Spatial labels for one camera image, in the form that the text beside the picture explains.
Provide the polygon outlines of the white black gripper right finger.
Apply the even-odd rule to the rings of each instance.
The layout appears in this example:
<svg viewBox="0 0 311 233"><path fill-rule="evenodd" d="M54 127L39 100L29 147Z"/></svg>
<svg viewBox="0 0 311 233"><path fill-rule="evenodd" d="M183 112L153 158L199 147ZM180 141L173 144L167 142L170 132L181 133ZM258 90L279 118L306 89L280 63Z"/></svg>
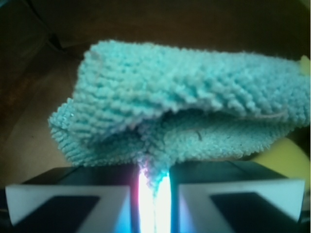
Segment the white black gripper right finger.
<svg viewBox="0 0 311 233"><path fill-rule="evenodd" d="M173 233L303 233L305 182L254 162L170 169Z"/></svg>

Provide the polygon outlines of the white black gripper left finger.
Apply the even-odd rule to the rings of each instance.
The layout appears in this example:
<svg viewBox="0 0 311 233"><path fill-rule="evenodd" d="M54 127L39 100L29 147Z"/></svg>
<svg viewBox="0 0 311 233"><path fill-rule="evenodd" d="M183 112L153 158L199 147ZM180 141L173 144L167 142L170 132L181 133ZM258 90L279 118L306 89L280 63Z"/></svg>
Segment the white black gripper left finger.
<svg viewBox="0 0 311 233"><path fill-rule="evenodd" d="M6 186L15 233L138 232L138 167L54 168Z"/></svg>

